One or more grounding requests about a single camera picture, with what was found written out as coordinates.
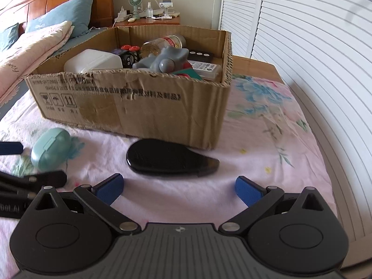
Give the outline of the white green medical container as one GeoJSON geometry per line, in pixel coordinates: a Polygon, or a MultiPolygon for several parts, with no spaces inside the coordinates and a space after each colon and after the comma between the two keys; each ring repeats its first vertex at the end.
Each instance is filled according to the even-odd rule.
{"type": "Polygon", "coordinates": [[[86,49],[70,58],[64,64],[64,71],[70,73],[87,73],[96,70],[122,69],[121,58],[114,53],[86,49]]]}

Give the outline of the clear plastic case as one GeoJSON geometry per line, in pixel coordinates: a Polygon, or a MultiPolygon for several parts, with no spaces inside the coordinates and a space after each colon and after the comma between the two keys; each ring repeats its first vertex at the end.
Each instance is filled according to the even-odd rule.
{"type": "Polygon", "coordinates": [[[200,77],[209,81],[215,81],[222,73],[222,67],[219,64],[194,60],[189,60],[189,64],[192,66],[193,70],[200,75],[200,77]]]}

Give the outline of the red wooden robot toy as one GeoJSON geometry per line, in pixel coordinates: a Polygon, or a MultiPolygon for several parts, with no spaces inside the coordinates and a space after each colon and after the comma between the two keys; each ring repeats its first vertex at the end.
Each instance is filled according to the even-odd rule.
{"type": "Polygon", "coordinates": [[[202,77],[198,73],[196,73],[196,71],[194,71],[193,68],[186,68],[180,71],[175,71],[172,73],[172,75],[202,80],[202,77]]]}

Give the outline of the grey shark toy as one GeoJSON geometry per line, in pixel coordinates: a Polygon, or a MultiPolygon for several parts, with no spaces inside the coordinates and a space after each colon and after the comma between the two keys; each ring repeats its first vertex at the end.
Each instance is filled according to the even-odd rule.
{"type": "Polygon", "coordinates": [[[133,69],[170,74],[181,71],[188,62],[188,56],[189,49],[166,47],[157,56],[150,53],[147,57],[133,64],[133,69]]]}

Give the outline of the black digital timer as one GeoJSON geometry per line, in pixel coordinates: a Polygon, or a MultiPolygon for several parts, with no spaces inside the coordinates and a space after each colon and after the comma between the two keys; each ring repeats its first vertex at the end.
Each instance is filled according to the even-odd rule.
{"type": "Polygon", "coordinates": [[[193,60],[196,62],[211,63],[213,61],[214,54],[211,52],[205,52],[201,50],[189,50],[188,60],[193,60]]]}

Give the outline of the teal oval case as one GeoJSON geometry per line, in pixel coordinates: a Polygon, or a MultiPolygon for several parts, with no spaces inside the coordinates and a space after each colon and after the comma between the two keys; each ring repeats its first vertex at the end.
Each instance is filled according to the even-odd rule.
{"type": "Polygon", "coordinates": [[[32,165],[41,172],[55,170],[67,159],[71,144],[71,136],[65,129],[48,129],[32,147],[32,165]]]}

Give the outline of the floral pink table cloth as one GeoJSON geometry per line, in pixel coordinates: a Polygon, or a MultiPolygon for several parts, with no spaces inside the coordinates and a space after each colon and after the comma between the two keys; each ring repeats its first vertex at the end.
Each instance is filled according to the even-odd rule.
{"type": "Polygon", "coordinates": [[[252,77],[232,81],[218,145],[206,152],[220,166],[206,177],[143,176],[126,162],[132,138],[72,127],[68,131],[74,142],[70,158],[61,166],[68,178],[66,190],[120,173],[124,192],[113,207],[141,225],[222,224],[245,208],[234,191],[238,176],[291,193],[313,186],[331,209],[336,208],[315,136],[283,84],[252,77]]]}

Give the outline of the black glossy oval device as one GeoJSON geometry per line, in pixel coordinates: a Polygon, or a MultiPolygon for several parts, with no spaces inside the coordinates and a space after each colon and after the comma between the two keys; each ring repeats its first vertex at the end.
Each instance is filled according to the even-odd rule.
{"type": "Polygon", "coordinates": [[[136,173],[150,176],[207,176],[219,168],[219,160],[195,153],[182,144],[141,139],[127,150],[126,161],[136,173]]]}

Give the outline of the pink floral quilt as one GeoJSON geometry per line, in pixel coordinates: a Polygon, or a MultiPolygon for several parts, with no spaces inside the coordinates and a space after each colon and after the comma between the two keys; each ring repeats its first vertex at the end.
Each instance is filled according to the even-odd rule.
{"type": "Polygon", "coordinates": [[[1,102],[14,95],[18,84],[42,62],[60,49],[74,27],[70,21],[24,33],[7,51],[1,53],[1,102]]]}

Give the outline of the blue pillow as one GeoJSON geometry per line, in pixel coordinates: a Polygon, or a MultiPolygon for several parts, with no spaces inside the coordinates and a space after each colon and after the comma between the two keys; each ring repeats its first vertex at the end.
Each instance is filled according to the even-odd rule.
{"type": "Polygon", "coordinates": [[[74,27],[71,38],[80,37],[89,31],[93,0],[69,0],[46,14],[29,21],[25,32],[34,32],[52,25],[70,21],[74,27]]]}
{"type": "Polygon", "coordinates": [[[19,38],[19,23],[16,23],[0,34],[0,52],[8,50],[19,38]]]}

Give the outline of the clear bottle yellow capsules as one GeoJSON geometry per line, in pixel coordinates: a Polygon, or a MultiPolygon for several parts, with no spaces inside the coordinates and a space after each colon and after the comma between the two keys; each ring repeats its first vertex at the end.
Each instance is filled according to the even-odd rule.
{"type": "Polygon", "coordinates": [[[148,57],[150,54],[157,56],[161,53],[164,48],[167,47],[174,47],[174,48],[185,48],[186,47],[186,40],[184,36],[180,34],[174,35],[167,35],[160,38],[156,38],[154,40],[150,40],[145,42],[141,46],[141,57],[145,58],[148,57]]]}

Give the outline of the white louvered closet door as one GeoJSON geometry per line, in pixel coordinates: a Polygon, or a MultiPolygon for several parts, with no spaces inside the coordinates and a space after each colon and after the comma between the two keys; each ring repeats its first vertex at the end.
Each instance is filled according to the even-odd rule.
{"type": "Polygon", "coordinates": [[[233,53],[274,65],[301,105],[351,241],[371,233],[371,0],[222,0],[233,53]]]}

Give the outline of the clear spray bottle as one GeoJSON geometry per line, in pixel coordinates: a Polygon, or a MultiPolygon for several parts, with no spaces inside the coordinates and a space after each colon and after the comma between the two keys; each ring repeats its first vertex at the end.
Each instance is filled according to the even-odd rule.
{"type": "Polygon", "coordinates": [[[154,17],[154,11],[151,6],[151,2],[148,2],[147,8],[146,8],[146,18],[152,19],[154,17]]]}

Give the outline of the small green desk fan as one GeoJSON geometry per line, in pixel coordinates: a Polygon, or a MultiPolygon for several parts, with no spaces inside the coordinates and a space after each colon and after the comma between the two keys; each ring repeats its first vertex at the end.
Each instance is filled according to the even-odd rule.
{"type": "Polygon", "coordinates": [[[142,1],[143,0],[129,0],[130,6],[133,7],[132,17],[136,20],[140,18],[140,14],[142,12],[142,1]]]}

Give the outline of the white phone stand holder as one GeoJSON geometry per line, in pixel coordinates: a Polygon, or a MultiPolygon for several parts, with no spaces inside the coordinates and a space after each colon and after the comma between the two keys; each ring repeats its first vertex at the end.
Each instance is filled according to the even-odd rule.
{"type": "Polygon", "coordinates": [[[160,8],[163,10],[162,20],[171,20],[172,16],[169,13],[169,9],[173,7],[172,0],[162,0],[159,2],[160,8]]]}

